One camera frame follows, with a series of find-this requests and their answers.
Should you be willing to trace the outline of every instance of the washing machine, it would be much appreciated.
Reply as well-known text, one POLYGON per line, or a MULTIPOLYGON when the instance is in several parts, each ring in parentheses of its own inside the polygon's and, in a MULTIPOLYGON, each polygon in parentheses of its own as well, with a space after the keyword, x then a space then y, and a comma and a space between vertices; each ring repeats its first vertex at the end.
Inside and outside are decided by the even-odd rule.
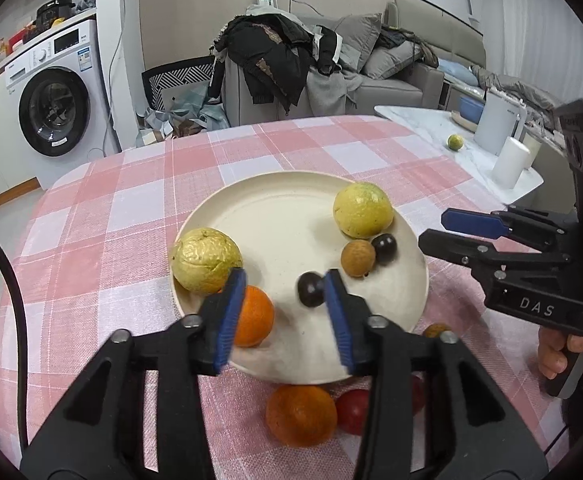
POLYGON ((98 55, 96 20, 60 30, 6 67, 28 161, 43 189, 67 172, 121 151, 98 55))

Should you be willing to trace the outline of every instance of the beige plate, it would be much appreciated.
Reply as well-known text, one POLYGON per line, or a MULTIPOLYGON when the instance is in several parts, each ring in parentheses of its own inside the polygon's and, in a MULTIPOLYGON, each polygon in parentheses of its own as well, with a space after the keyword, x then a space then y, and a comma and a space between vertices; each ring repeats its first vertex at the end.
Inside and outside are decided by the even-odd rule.
MULTIPOLYGON (((340 267, 349 241, 335 224, 332 205, 350 180, 309 171, 268 173, 224 187, 190 215, 178 236, 198 227, 229 235, 240 248, 250 285, 262 288, 276 307, 270 335, 253 349, 234 348, 230 363, 259 379, 287 384, 323 384, 348 377, 340 364, 323 304, 307 308, 297 298, 296 280, 314 270, 340 267)), ((388 229, 398 241, 398 258, 377 266, 364 280, 345 276, 348 290, 369 308, 414 330, 425 309, 429 275, 416 236, 396 213, 388 229)), ((172 293, 182 316, 196 312, 202 298, 172 275, 172 293)))
POLYGON ((459 112, 452 112, 451 118, 456 124, 460 124, 460 126, 465 128, 466 130, 469 130, 470 132, 476 133, 476 130, 478 130, 478 124, 472 123, 470 120, 467 120, 465 117, 460 115, 459 112))

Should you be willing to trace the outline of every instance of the red fruit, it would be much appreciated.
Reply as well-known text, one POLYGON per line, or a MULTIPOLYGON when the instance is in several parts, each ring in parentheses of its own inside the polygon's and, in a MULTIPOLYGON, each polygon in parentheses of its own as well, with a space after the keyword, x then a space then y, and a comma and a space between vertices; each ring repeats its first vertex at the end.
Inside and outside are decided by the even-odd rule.
POLYGON ((361 436, 365 429, 367 407, 369 407, 369 391, 367 390, 350 390, 338 397, 335 409, 341 430, 361 436))
POLYGON ((412 375, 412 413, 417 415, 424 407, 425 384, 420 377, 412 375))

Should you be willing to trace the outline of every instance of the metal bolt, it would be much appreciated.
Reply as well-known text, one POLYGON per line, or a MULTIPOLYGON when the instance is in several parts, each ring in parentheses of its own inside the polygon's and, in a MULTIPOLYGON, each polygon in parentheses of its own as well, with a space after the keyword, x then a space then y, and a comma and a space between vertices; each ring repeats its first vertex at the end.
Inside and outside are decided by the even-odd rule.
POLYGON ((189 314, 183 318, 181 323, 185 328, 198 328, 201 324, 203 324, 203 318, 198 314, 189 314))
POLYGON ((371 328, 387 328, 389 326, 389 321, 382 316, 369 316, 367 318, 367 324, 371 328))
POLYGON ((441 339, 441 341, 443 343, 447 343, 448 345, 454 345, 459 341, 458 336, 452 332, 451 330, 447 330, 446 332, 443 332, 439 338, 441 339))
POLYGON ((129 330, 125 330, 124 328, 119 328, 118 330, 114 330, 114 333, 110 337, 112 343, 124 343, 132 336, 132 333, 129 330))

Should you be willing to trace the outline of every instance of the orange fruit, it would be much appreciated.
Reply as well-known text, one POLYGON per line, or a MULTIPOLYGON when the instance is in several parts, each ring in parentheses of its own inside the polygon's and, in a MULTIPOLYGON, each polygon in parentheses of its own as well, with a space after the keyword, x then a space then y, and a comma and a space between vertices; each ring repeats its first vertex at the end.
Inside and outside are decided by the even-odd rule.
POLYGON ((432 339, 435 337, 440 336, 443 332, 451 331, 451 327, 444 323, 434 323, 433 325, 428 326, 423 335, 425 337, 431 337, 432 339))
POLYGON ((318 386, 281 386, 267 401, 267 427, 285 446, 318 446, 334 434, 334 400, 318 386))
POLYGON ((248 285, 238 318, 234 345, 243 348, 260 345, 274 326, 274 305, 257 286, 248 285))

